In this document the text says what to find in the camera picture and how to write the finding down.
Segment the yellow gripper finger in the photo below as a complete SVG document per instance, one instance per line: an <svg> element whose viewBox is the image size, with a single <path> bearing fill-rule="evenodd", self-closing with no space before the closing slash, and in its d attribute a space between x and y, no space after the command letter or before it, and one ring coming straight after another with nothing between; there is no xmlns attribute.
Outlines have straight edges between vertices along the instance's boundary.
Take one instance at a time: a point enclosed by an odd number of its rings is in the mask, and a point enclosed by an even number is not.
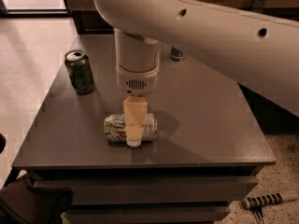
<svg viewBox="0 0 299 224"><path fill-rule="evenodd" d="M126 143L129 147L141 145L148 102L139 96L129 96L123 102Z"/></svg>

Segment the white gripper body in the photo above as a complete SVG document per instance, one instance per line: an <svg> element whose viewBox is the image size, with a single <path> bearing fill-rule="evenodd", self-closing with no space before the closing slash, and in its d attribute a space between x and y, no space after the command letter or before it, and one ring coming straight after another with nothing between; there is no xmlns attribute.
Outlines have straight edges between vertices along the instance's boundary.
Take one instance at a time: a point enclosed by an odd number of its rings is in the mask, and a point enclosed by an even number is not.
<svg viewBox="0 0 299 224"><path fill-rule="evenodd" d="M117 64L116 74L118 86L123 92L134 96L147 96L157 87L159 65L148 71L136 72Z"/></svg>

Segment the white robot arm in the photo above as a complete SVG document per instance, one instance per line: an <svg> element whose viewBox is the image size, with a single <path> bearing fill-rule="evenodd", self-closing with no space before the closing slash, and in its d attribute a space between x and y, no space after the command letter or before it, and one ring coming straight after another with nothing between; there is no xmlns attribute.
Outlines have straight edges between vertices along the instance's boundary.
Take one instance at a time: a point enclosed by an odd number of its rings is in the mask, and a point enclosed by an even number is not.
<svg viewBox="0 0 299 224"><path fill-rule="evenodd" d="M299 115L299 25L195 0L93 0L115 29L117 74L147 77L166 43Z"/></svg>

